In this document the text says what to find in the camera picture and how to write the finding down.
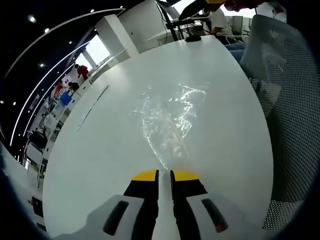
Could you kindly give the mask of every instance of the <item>white table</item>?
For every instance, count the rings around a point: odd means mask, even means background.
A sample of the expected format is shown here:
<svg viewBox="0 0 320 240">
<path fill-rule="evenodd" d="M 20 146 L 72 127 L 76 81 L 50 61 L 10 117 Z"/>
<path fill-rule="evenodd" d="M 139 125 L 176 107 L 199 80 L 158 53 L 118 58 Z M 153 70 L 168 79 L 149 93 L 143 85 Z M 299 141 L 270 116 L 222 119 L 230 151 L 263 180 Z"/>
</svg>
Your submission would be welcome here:
<svg viewBox="0 0 320 240">
<path fill-rule="evenodd" d="M 267 123 L 242 69 L 213 36 L 131 58 L 103 73 L 79 100 L 46 169 L 50 237 L 79 230 L 90 212 L 124 193 L 132 176 L 154 168 L 197 173 L 207 191 L 221 192 L 249 222 L 263 225 L 273 186 Z M 161 181 L 160 188 L 169 186 Z M 165 218 L 157 225 L 164 227 Z"/>
</svg>

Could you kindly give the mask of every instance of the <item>curved light strip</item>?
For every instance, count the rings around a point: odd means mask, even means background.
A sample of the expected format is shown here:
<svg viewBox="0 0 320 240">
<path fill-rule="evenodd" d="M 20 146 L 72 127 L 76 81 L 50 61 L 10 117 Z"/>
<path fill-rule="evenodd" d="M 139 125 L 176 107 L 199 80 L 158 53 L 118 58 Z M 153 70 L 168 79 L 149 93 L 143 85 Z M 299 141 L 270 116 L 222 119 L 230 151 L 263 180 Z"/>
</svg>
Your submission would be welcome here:
<svg viewBox="0 0 320 240">
<path fill-rule="evenodd" d="M 86 43 L 78 46 L 76 49 L 74 49 L 72 52 L 70 52 L 68 55 L 66 55 L 64 58 L 62 58 L 57 64 L 55 64 L 45 75 L 44 77 L 38 82 L 38 84 L 35 86 L 35 88 L 32 90 L 32 92 L 30 93 L 30 95 L 28 96 L 28 98 L 26 99 L 20 113 L 19 113 L 19 116 L 18 118 L 16 119 L 16 122 L 15 122 L 15 125 L 14 125 L 14 128 L 13 128 L 13 132 L 12 132 L 12 136 L 11 136 L 11 140 L 10 140 L 10 146 L 12 145 L 12 141 L 14 139 L 14 135 L 15 135 L 15 131 L 16 131 L 16 128 L 17 128 L 17 125 L 18 125 L 18 122 L 19 122 L 19 119 L 21 117 L 21 114 L 22 112 L 24 111 L 28 101 L 30 100 L 32 94 L 34 94 L 34 92 L 36 91 L 37 87 L 39 87 L 39 85 L 42 83 L 42 81 L 49 75 L 49 73 L 51 73 L 51 71 L 53 69 L 55 69 L 56 66 L 58 66 L 63 60 L 65 60 L 67 57 L 69 57 L 72 53 L 74 53 L 75 51 L 77 51 L 78 49 L 82 48 L 83 46 L 87 45 L 88 43 L 90 43 L 90 41 L 87 41 Z"/>
<path fill-rule="evenodd" d="M 31 114 L 31 117 L 30 117 L 30 119 L 29 119 L 29 121 L 28 121 L 28 123 L 27 123 L 27 125 L 26 125 L 26 127 L 25 127 L 23 136 L 26 135 L 26 132 L 27 132 L 28 126 L 29 126 L 29 124 L 30 124 L 30 122 L 31 122 L 31 119 L 33 118 L 33 115 L 35 114 L 37 108 L 39 107 L 39 105 L 40 105 L 40 103 L 42 102 L 42 100 L 44 99 L 44 97 L 47 95 L 47 93 L 50 91 L 50 89 L 53 87 L 53 85 L 55 85 L 56 82 L 57 82 L 57 81 L 66 73 L 66 71 L 68 71 L 73 65 L 74 65 L 74 63 L 71 64 L 66 70 L 64 70 L 64 72 L 61 73 L 60 76 L 58 76 L 58 78 L 52 83 L 52 85 L 51 85 L 51 86 L 48 88 L 48 90 L 44 93 L 44 95 L 42 96 L 42 98 L 40 99 L 40 101 L 38 102 L 38 104 L 35 106 L 33 113 Z"/>
<path fill-rule="evenodd" d="M 44 33 L 42 34 L 40 37 L 38 37 L 36 40 L 34 40 L 17 58 L 16 60 L 14 60 L 14 62 L 12 63 L 12 65 L 10 66 L 9 70 L 5 73 L 5 76 L 4 78 L 6 78 L 8 76 L 8 74 L 11 72 L 12 68 L 16 65 L 16 63 L 18 62 L 18 60 L 26 53 L 26 51 L 29 50 L 29 48 L 31 48 L 36 42 L 38 42 L 40 39 L 42 39 L 44 36 L 47 36 L 49 33 L 53 32 L 54 30 L 62 27 L 63 25 L 66 25 L 74 20 L 77 20 L 77 19 L 81 19 L 81 18 L 84 18 L 84 17 L 87 17 L 87 16 L 90 16 L 90 15 L 94 15 L 94 14 L 100 14 L 100 13 L 104 13 L 104 12 L 111 12 L 111 11 L 121 11 L 119 12 L 118 15 L 120 15 L 123 11 L 125 11 L 126 9 L 125 8 L 113 8 L 113 9 L 106 9 L 106 10 L 101 10 L 101 11 L 95 11 L 95 12 L 91 12 L 91 13 L 87 13 L 87 14 L 84 14 L 84 15 L 81 15 L 81 16 L 77 16 L 77 17 L 74 17 L 68 21 L 65 21 L 63 23 L 60 23 L 59 25 L 55 26 L 54 28 L 50 29 L 50 31 L 48 31 L 47 33 Z"/>
</svg>

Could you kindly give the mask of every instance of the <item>computer monitor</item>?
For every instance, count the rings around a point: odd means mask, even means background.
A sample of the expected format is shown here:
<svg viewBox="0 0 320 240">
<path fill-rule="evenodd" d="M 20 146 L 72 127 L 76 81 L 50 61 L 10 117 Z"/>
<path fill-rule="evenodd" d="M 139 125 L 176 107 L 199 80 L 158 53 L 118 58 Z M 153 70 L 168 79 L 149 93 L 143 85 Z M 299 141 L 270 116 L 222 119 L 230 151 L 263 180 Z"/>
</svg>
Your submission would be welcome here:
<svg viewBox="0 0 320 240">
<path fill-rule="evenodd" d="M 156 0 L 156 3 L 159 4 L 159 6 L 163 10 L 165 10 L 166 13 L 169 14 L 173 20 L 176 20 L 180 17 L 179 12 L 173 6 L 171 6 L 169 3 L 165 2 L 165 1 L 160 1 L 160 0 Z"/>
</svg>

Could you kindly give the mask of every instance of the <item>white shirt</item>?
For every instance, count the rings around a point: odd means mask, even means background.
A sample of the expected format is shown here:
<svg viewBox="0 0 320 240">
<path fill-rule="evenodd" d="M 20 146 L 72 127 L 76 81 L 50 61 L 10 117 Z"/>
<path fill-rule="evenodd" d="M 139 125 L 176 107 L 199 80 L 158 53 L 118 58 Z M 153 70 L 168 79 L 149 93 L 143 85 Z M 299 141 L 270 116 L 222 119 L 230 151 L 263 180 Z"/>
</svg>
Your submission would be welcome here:
<svg viewBox="0 0 320 240">
<path fill-rule="evenodd" d="M 233 35 L 227 18 L 220 8 L 215 12 L 211 11 L 209 14 L 209 19 L 211 20 L 212 30 L 214 28 L 222 28 L 222 30 L 216 34 L 217 36 L 228 37 Z"/>
</svg>

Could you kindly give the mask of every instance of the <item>gray chair backrest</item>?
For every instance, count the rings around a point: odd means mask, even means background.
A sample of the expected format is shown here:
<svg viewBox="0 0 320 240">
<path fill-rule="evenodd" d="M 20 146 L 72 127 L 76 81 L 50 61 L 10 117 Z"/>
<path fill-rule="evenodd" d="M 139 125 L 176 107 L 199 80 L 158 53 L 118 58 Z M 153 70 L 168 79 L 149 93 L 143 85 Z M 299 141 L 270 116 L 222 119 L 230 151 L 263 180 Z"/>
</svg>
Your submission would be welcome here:
<svg viewBox="0 0 320 240">
<path fill-rule="evenodd" d="M 232 30 L 233 35 L 235 35 L 235 36 L 242 35 L 243 22 L 244 22 L 243 16 L 233 16 L 232 17 L 231 30 Z"/>
<path fill-rule="evenodd" d="M 320 76 L 298 30 L 273 18 L 252 21 L 241 67 L 265 113 L 273 190 L 264 228 L 282 229 L 312 184 L 320 160 Z"/>
</svg>

